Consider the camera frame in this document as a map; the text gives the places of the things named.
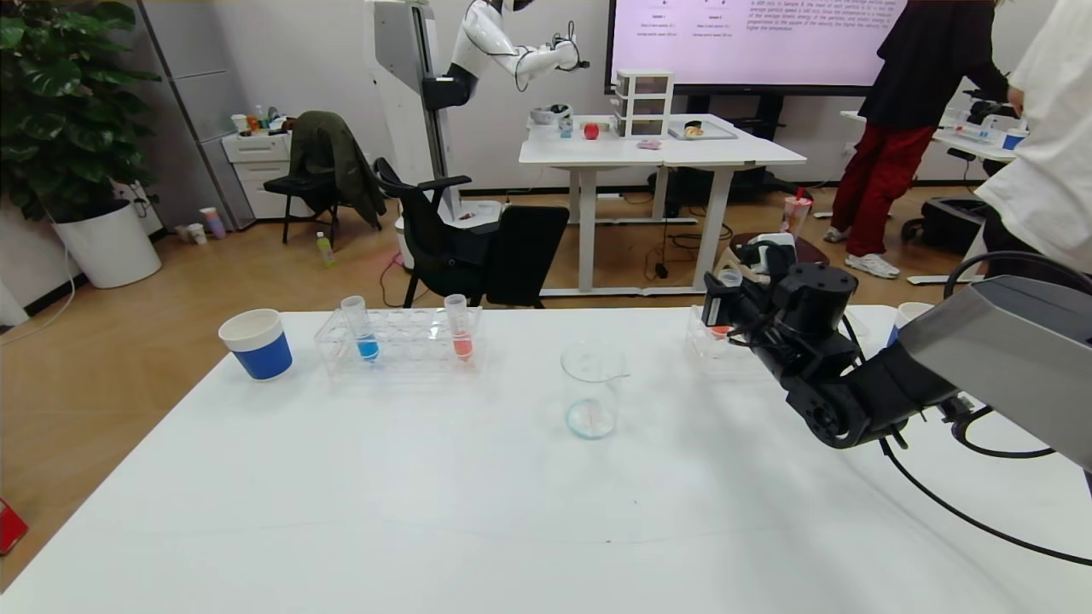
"wooden floor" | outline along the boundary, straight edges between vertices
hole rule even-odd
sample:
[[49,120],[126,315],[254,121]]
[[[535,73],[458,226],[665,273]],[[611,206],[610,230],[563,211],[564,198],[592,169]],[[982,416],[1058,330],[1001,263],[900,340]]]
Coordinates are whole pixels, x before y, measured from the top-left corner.
[[[962,188],[915,189],[900,200],[888,224],[890,260],[913,274],[948,273],[959,258],[931,249],[902,246],[899,229],[916,217],[924,199]],[[818,190],[817,210],[830,209],[833,190]],[[640,202],[646,194],[630,194]],[[727,222],[737,233],[769,232],[781,220],[778,202],[728,206]],[[513,197],[521,204],[567,204],[567,197]],[[604,201],[600,216],[645,215],[650,203]],[[127,287],[81,288],[71,307],[41,332],[2,351],[0,410],[2,495],[29,523],[23,541],[2,562],[7,586],[49,538],[118,465],[159,420],[225,355],[216,329],[227,318],[252,308],[282,311],[330,310],[348,295],[363,295],[369,306],[383,302],[380,274],[397,251],[394,216],[375,233],[344,210],[337,241],[337,265],[324,269],[314,245],[321,227],[301,223],[280,241],[281,226],[259,225],[205,246],[183,245],[174,237],[156,244],[163,270]],[[827,224],[809,220],[804,236],[844,262],[843,246],[822,243]],[[700,227],[672,226],[668,233],[700,233]],[[662,226],[601,227],[596,233],[595,282],[598,285],[653,285],[644,269],[650,249],[663,237]],[[547,287],[577,285],[575,227],[558,251]],[[670,276],[655,285],[688,285],[691,255],[670,247]],[[915,288],[904,280],[860,276],[854,303],[898,305],[936,303],[937,287]],[[387,298],[400,304],[408,275],[392,267],[382,281]],[[700,296],[660,298],[548,299],[547,308],[668,307],[700,303]],[[441,306],[427,294],[417,303]],[[2,339],[32,330],[55,306]]]

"green leaves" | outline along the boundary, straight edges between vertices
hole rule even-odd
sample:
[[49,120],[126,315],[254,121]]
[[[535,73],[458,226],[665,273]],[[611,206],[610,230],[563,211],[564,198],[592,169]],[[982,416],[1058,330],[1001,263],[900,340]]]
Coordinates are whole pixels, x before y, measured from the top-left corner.
[[71,168],[72,173],[93,184],[97,184],[103,179],[109,179],[106,176],[106,165],[103,164],[98,156],[84,155],[76,157],[72,160]]
[[64,135],[73,145],[88,152],[106,151],[114,142],[114,131],[106,127],[88,128],[79,123],[68,123],[64,126]]
[[43,66],[24,59],[19,61],[19,67],[23,69],[26,88],[38,96],[64,96],[80,86],[80,67],[72,60]]
[[133,10],[120,2],[98,2],[87,14],[99,20],[109,29],[130,31],[136,25]]
[[11,110],[5,108],[0,113],[0,137],[7,139],[17,133],[29,115],[31,107],[27,105],[13,106]]
[[40,194],[48,194],[60,187],[64,180],[64,173],[60,168],[33,167],[26,174],[26,181],[31,189]]
[[27,0],[2,13],[0,189],[11,202],[31,220],[48,208],[78,221],[100,214],[111,181],[154,184],[139,145],[151,130],[133,120],[149,106],[124,86],[159,75],[119,67],[115,54],[129,49],[109,36],[133,29],[133,10]]
[[23,132],[32,139],[52,141],[64,129],[64,116],[57,113],[31,114],[23,120]]
[[9,143],[0,144],[0,160],[4,162],[25,162],[38,153],[38,145],[33,143]]
[[114,104],[116,104],[121,110],[126,111],[127,115],[138,115],[151,109],[144,101],[140,99],[140,97],[132,92],[118,92],[114,95]]
[[57,27],[64,32],[74,32],[83,35],[100,34],[111,29],[102,21],[80,13],[61,13],[57,17],[56,23]]
[[26,24],[20,17],[0,17],[0,49],[14,49],[25,32]]

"robotic arm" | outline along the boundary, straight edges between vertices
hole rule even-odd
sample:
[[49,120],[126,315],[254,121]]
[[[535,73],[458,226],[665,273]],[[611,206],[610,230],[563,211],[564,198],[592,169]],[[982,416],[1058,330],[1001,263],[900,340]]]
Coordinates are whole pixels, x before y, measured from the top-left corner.
[[732,326],[788,392],[811,433],[834,448],[891,436],[926,408],[948,421],[988,403],[1092,471],[1092,296],[1002,276],[956,294],[914,320],[890,347],[856,368],[860,347],[839,321],[857,287],[823,264],[771,267],[770,283],[725,287],[705,275],[707,326]]
[[430,110],[462,106],[474,96],[477,82],[490,61],[499,63],[515,79],[521,92],[537,76],[551,70],[571,72],[590,64],[580,59],[573,42],[573,24],[567,36],[536,48],[513,45],[505,34],[503,11],[520,11],[533,0],[474,0],[466,9],[455,40],[451,67],[442,76],[427,79],[425,101]]

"green bottle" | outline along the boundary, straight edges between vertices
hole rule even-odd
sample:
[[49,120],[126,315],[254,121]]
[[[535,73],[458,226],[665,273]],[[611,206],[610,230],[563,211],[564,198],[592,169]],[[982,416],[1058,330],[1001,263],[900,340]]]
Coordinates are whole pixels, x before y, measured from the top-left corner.
[[334,248],[330,245],[330,239],[322,233],[319,233],[319,253],[322,255],[322,265],[327,269],[336,264],[334,262]]

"bowl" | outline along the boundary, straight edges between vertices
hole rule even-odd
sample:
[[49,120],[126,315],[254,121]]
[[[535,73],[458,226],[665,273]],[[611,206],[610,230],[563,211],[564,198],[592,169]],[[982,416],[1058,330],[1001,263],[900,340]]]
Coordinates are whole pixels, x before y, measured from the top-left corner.
[[531,109],[531,121],[538,126],[549,126],[557,121],[557,116],[549,107],[537,107]]

